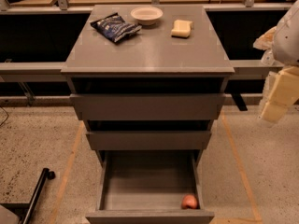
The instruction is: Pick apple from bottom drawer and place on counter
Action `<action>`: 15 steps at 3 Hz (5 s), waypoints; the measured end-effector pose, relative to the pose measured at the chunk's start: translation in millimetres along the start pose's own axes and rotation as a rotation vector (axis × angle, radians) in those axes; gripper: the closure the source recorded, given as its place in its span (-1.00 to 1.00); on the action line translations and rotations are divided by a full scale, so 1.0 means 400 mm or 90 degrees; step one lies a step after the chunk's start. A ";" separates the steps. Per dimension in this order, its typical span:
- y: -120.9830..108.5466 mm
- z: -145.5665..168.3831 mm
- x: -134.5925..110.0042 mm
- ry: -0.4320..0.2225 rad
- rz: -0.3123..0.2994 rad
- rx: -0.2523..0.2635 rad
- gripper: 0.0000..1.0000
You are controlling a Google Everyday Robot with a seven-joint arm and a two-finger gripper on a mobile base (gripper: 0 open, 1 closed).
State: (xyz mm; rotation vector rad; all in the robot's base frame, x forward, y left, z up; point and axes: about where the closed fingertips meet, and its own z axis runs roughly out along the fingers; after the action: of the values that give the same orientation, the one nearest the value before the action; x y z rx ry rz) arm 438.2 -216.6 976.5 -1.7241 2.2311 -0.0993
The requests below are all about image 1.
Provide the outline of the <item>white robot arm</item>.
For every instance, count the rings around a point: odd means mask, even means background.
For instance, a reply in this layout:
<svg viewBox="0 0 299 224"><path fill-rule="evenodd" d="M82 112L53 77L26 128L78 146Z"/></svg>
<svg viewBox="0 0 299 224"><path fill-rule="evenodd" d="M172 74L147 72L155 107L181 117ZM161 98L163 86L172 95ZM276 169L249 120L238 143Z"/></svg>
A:
<svg viewBox="0 0 299 224"><path fill-rule="evenodd" d="M253 47L264 51L261 63L281 63L279 72L270 72L263 86L259 119L275 124L299 99L299 1L296 1L278 24L261 35Z"/></svg>

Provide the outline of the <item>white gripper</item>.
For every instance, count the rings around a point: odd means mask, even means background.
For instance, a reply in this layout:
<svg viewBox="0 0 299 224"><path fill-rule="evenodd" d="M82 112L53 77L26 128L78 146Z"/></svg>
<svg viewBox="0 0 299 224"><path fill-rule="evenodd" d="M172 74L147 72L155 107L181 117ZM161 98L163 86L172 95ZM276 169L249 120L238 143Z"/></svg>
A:
<svg viewBox="0 0 299 224"><path fill-rule="evenodd" d="M273 65L272 43L277 27L274 26L258 37L253 47L263 50L263 65ZM263 98L259 103L259 119L268 123L278 123L288 107L299 99L299 67L288 66L278 73L270 72L263 86Z"/></svg>

